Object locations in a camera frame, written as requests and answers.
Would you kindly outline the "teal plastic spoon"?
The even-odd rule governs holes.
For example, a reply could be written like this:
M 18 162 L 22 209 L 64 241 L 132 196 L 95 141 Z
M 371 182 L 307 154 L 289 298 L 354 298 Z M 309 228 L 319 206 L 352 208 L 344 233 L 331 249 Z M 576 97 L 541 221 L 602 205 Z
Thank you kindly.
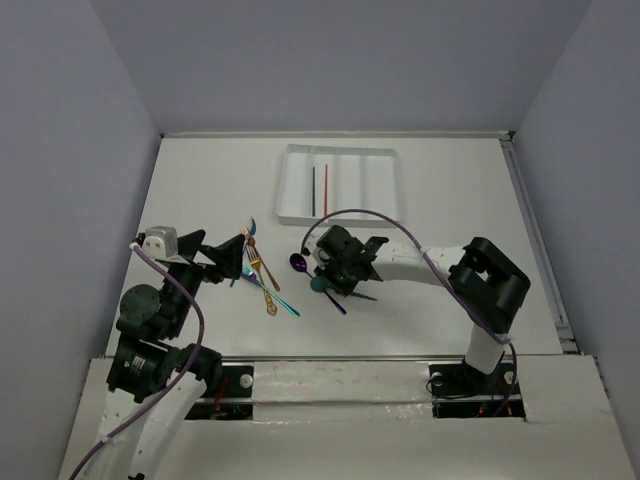
M 314 292 L 317 293 L 324 293 L 332 288 L 327 279 L 319 276 L 314 276 L 311 278 L 310 287 Z

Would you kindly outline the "orange chopstick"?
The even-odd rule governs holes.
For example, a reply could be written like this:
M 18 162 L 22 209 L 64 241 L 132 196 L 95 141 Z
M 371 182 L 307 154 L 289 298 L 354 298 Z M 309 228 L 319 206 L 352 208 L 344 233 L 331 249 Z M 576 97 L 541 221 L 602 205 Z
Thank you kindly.
M 324 165 L 324 181 L 323 181 L 323 215 L 327 215 L 328 212 L 328 194 L 329 194 L 329 166 Z

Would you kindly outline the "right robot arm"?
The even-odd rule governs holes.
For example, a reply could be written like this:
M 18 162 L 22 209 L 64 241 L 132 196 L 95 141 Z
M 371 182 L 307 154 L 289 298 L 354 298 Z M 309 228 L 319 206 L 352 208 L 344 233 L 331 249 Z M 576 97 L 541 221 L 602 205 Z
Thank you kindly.
M 477 394 L 496 381 L 531 281 L 490 240 L 475 237 L 462 247 L 424 248 L 381 236 L 363 242 L 333 225 L 305 237 L 301 252 L 316 261 L 315 277 L 343 297 L 352 296 L 367 281 L 408 281 L 447 289 L 474 326 L 460 366 L 442 380 L 445 394 Z

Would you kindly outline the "dark blue chopstick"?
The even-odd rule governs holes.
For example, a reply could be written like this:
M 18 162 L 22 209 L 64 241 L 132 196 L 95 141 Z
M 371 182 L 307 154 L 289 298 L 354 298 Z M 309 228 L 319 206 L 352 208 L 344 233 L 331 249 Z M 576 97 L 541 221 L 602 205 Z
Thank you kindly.
M 312 167 L 312 185 L 311 185 L 311 215 L 315 218 L 317 214 L 317 180 L 316 180 L 316 167 Z

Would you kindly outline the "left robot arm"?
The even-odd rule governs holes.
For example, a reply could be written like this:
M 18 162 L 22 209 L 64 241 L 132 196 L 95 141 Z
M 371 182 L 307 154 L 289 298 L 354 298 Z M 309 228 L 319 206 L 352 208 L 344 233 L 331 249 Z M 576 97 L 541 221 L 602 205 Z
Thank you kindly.
M 209 246 L 205 235 L 157 226 L 131 243 L 163 281 L 135 285 L 120 300 L 105 408 L 82 478 L 155 478 L 196 400 L 219 388 L 222 357 L 203 345 L 196 294 L 203 283 L 239 278 L 245 239 L 238 234 Z

